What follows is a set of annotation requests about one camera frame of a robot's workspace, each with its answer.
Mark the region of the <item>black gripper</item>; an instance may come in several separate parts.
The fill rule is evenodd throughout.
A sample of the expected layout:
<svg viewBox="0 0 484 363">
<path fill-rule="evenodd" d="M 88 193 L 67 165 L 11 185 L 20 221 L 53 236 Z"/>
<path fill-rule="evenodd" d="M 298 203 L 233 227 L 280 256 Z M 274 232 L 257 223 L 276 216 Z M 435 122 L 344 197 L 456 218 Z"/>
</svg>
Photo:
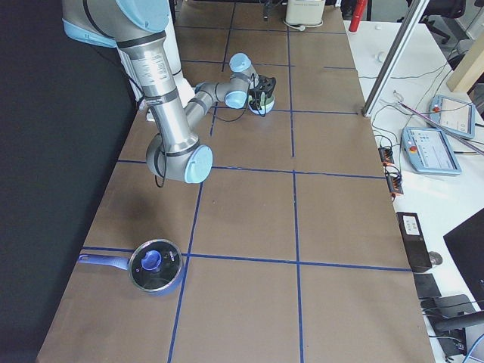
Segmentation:
<svg viewBox="0 0 484 363">
<path fill-rule="evenodd" d="M 268 21 L 271 11 L 271 0 L 265 0 L 263 5 L 263 20 Z M 252 88 L 249 91 L 250 103 L 262 103 L 265 100 L 265 92 L 261 89 Z"/>
</svg>

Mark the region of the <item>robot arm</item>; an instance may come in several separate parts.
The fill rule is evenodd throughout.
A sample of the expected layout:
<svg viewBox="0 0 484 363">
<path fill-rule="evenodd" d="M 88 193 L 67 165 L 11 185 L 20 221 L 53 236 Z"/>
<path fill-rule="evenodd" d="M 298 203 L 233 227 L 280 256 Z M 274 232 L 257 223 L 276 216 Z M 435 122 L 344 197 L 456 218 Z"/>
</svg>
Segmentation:
<svg viewBox="0 0 484 363">
<path fill-rule="evenodd" d="M 217 102 L 253 112 L 269 112 L 274 105 L 275 78 L 260 75 L 244 53 L 229 62 L 228 82 L 202 82 L 183 102 L 163 46 L 170 30 L 166 1 L 64 1 L 65 33 L 90 45 L 117 48 L 129 57 L 147 107 L 159 130 L 150 143 L 146 161 L 151 172 L 189 184 L 203 182 L 213 164 L 213 152 L 201 144 L 193 129 Z"/>
</svg>

